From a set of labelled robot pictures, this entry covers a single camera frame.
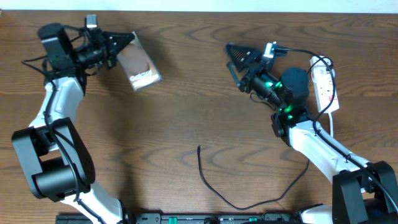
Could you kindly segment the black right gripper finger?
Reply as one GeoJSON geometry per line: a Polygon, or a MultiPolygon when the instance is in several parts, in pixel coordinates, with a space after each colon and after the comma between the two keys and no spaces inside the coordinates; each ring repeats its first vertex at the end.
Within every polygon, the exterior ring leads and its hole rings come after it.
{"type": "Polygon", "coordinates": [[[239,72],[249,68],[250,64],[258,62],[262,57],[262,52],[253,47],[227,44],[225,46],[225,50],[231,60],[231,63],[239,72]]]}
{"type": "Polygon", "coordinates": [[[226,66],[227,66],[228,71],[229,71],[229,73],[231,74],[231,76],[232,76],[232,78],[233,78],[233,81],[235,82],[237,88],[238,88],[241,92],[243,92],[243,91],[244,91],[244,87],[243,87],[243,84],[242,84],[241,79],[238,77],[238,71],[237,71],[237,69],[236,69],[236,66],[235,66],[232,62],[228,62],[228,63],[226,64],[226,66]]]}

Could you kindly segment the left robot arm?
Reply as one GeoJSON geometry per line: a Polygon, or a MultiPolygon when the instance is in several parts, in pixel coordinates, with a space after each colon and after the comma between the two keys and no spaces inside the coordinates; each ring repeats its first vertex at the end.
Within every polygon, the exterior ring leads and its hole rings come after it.
{"type": "Polygon", "coordinates": [[[67,30],[51,23],[37,32],[45,49],[38,72],[46,94],[30,125],[13,133],[12,145],[36,198],[70,205],[93,223],[135,223],[120,199],[96,181],[93,160],[74,125],[87,78],[101,67],[115,67],[118,53],[135,35],[85,24],[78,29],[82,43],[74,47],[67,30]]]}

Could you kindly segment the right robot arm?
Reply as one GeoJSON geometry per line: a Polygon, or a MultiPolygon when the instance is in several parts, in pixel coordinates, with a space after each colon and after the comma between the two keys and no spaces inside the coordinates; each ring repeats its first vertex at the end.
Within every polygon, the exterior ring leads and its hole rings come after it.
{"type": "Polygon", "coordinates": [[[274,106],[275,135],[302,153],[332,184],[332,205],[298,212],[302,223],[397,223],[397,179],[385,161],[372,163],[329,135],[307,107],[309,74],[292,67],[280,78],[271,74],[288,48],[271,42],[265,51],[227,44],[227,64],[241,92],[255,92],[274,106]]]}

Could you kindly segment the white power strip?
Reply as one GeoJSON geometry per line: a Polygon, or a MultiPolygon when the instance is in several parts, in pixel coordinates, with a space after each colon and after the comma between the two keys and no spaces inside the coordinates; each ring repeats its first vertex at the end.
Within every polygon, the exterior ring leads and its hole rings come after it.
{"type": "MultiPolygon", "coordinates": [[[[324,61],[328,64],[329,67],[331,67],[330,59],[325,58],[324,61]]],[[[315,97],[317,101],[318,111],[321,112],[330,104],[331,101],[333,103],[327,110],[325,110],[325,113],[332,113],[338,110],[340,108],[338,95],[337,93],[335,93],[335,97],[332,98],[333,82],[330,74],[330,72],[332,72],[332,74],[334,75],[335,71],[332,68],[331,70],[327,68],[327,66],[316,56],[313,56],[310,59],[310,66],[310,74],[315,89],[315,97]]]]}

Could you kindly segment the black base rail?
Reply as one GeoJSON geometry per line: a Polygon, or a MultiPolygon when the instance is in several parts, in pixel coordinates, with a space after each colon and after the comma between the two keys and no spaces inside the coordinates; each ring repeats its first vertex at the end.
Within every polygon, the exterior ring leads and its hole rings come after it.
{"type": "Polygon", "coordinates": [[[204,224],[204,223],[303,223],[298,213],[266,212],[263,214],[161,214],[161,213],[123,213],[122,223],[137,224],[204,224]]]}

